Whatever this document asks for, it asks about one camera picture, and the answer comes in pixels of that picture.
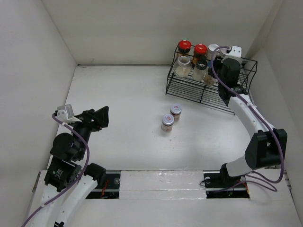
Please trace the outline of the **silver lid spice bottle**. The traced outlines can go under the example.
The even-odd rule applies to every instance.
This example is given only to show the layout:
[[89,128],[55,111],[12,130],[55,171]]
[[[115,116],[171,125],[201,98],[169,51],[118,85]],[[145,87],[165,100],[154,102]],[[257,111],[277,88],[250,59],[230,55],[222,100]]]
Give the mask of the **silver lid spice bottle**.
[[210,62],[212,58],[212,54],[215,51],[215,49],[219,47],[217,44],[210,44],[207,47],[207,53],[206,53],[206,59]]

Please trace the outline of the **red lid sauce jar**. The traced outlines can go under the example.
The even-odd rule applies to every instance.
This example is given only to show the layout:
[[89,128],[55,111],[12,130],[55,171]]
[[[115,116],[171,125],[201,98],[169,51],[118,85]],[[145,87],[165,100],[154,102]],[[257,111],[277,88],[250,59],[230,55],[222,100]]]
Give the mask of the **red lid sauce jar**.
[[195,65],[206,54],[207,54],[206,45],[204,45],[204,44],[195,45],[192,63]]
[[189,40],[181,40],[178,43],[178,57],[188,56],[191,49],[191,42]]

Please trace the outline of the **black cap seasoning bottle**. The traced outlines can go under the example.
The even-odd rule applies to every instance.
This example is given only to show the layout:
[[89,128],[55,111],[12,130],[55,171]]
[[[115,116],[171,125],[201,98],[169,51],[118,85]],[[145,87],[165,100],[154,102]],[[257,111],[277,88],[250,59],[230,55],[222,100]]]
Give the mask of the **black cap seasoning bottle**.
[[202,81],[206,70],[207,70],[208,62],[207,60],[199,60],[193,69],[192,78],[195,81]]

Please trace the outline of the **black cap spice shaker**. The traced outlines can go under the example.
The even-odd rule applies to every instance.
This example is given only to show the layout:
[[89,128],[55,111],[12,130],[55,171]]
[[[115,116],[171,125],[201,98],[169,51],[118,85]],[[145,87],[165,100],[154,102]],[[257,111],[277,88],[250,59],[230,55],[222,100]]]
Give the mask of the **black cap spice shaker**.
[[203,82],[207,86],[213,86],[215,84],[215,78],[213,77],[212,69],[210,69],[210,68],[207,69],[207,71],[205,73],[205,76],[204,76],[204,79],[203,79]]

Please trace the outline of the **glass jar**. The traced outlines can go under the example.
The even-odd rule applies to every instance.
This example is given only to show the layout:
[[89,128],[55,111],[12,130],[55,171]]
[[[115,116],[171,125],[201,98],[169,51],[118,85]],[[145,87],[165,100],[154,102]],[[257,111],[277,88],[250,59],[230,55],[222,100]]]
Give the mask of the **glass jar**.
[[177,77],[185,78],[187,77],[192,69],[191,59],[188,56],[180,56],[177,58],[174,66],[174,73]]

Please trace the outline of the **white lid paste jar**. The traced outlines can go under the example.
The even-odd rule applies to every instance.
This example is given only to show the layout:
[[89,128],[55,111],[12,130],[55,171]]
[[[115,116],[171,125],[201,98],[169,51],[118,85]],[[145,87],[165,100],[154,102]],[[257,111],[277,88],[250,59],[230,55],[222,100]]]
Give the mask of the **white lid paste jar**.
[[162,118],[161,128],[163,131],[169,132],[172,130],[174,124],[174,116],[171,114],[166,114]]
[[174,121],[176,122],[179,121],[181,113],[182,113],[182,107],[180,104],[173,104],[170,107],[170,114],[173,115]]

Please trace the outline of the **foil lid spice bottle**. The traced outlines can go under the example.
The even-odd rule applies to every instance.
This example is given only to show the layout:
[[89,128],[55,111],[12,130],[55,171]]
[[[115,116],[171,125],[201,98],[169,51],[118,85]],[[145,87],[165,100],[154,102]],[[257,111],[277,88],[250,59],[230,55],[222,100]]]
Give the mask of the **foil lid spice bottle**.
[[227,56],[229,53],[227,51],[227,48],[221,48],[219,51],[219,55],[224,58],[225,56]]

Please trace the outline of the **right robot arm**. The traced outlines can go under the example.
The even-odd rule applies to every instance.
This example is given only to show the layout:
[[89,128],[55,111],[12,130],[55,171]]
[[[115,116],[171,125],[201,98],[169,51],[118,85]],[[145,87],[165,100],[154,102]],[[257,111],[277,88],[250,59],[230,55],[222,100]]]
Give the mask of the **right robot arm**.
[[[248,176],[267,183],[267,189],[275,191],[274,185],[282,181],[285,170],[286,131],[270,124],[252,103],[247,91],[238,84],[241,67],[237,60],[215,58],[210,61],[210,65],[219,84],[220,98],[238,116],[250,136],[244,155],[222,165],[220,183],[233,188],[232,183],[237,178]],[[280,176],[275,181],[257,172],[263,167],[277,165],[280,166]]]

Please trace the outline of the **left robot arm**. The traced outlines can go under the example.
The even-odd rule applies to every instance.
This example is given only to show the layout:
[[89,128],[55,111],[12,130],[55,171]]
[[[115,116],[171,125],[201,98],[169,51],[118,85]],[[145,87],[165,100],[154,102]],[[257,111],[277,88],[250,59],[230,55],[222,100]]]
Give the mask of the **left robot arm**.
[[63,132],[51,148],[45,176],[56,195],[38,209],[63,198],[86,176],[105,185],[106,168],[124,171],[198,170],[205,167],[202,144],[220,113],[186,101],[181,122],[163,131],[162,118],[175,98],[164,93],[173,78],[165,65],[78,66],[66,105],[52,115]]

